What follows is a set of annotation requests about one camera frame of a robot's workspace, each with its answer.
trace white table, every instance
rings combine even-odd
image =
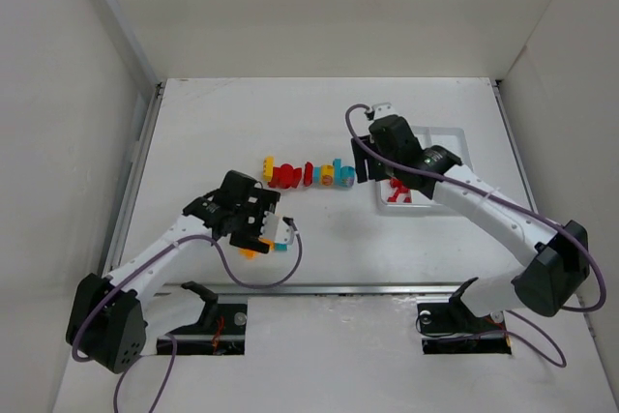
[[[488,79],[190,79],[167,82],[144,169],[124,261],[155,240],[228,169],[261,177],[262,161],[353,164],[346,108],[391,102],[411,125],[463,128],[477,173],[526,204],[522,180]],[[368,123],[354,115],[360,133]],[[464,218],[380,216],[373,183],[350,192],[311,187],[282,193],[278,212],[295,218],[304,261],[291,283],[453,283],[516,266]],[[188,260],[176,281],[228,283],[214,250]],[[296,253],[247,261],[226,248],[243,280],[286,274]]]
[[[124,259],[154,240],[194,196],[218,186],[230,168],[259,176],[266,155],[297,165],[335,157],[352,162],[344,110],[385,101],[411,124],[463,128],[478,174],[525,203],[487,79],[172,80]],[[456,282],[511,266],[498,244],[462,218],[378,216],[370,185],[286,192],[280,209],[295,217],[304,235],[307,254],[297,283]],[[209,256],[187,263],[178,280],[227,282]],[[240,276],[256,281],[283,274],[293,258],[248,263],[234,251],[229,256]],[[579,314],[533,317],[566,352],[566,369],[552,368],[517,341],[512,357],[425,356],[413,328],[414,297],[252,297],[248,314],[246,355],[180,357],[157,411],[616,411]],[[509,316],[507,324],[548,349],[528,327]],[[167,357],[149,357],[132,369],[122,411],[148,410],[167,363]],[[96,364],[69,361],[54,411],[111,411],[115,382]]]

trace wall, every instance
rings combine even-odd
[[[119,1],[160,78],[498,78],[550,0]]]
[[[501,86],[539,208],[589,230],[608,285],[591,315],[604,367],[619,395],[619,0],[552,0]],[[597,299],[595,280],[583,289]]]
[[[50,409],[137,88],[89,0],[0,0],[1,410]]]

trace bolt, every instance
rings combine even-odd
[[[419,321],[422,324],[429,324],[432,322],[432,313],[429,310],[421,310],[419,312]]]
[[[237,326],[245,326],[248,322],[248,316],[243,312],[239,311],[234,315],[234,324]]]
[[[492,321],[494,321],[495,323],[502,323],[503,320],[505,319],[503,317],[503,312],[502,311],[493,311],[490,314],[490,318],[492,318]]]

